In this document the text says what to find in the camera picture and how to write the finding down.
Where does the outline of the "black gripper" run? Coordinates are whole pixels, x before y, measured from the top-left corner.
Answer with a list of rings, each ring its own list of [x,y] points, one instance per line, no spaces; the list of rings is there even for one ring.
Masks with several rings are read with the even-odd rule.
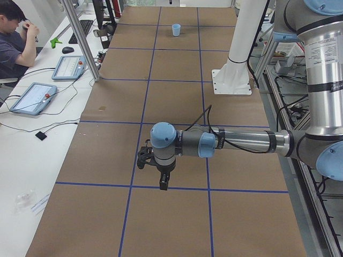
[[[160,190],[168,190],[169,174],[175,169],[176,161],[174,160],[173,163],[169,165],[157,164],[156,167],[161,172],[161,176],[159,180]]]

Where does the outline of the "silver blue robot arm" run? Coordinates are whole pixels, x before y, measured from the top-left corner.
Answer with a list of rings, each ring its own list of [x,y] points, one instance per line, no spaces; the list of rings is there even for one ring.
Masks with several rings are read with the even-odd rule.
[[[196,125],[182,131],[160,122],[137,165],[155,166],[168,188],[179,155],[212,157],[216,149],[278,153],[342,180],[342,1],[278,1],[276,41],[304,43],[310,125],[305,131],[238,131]]]

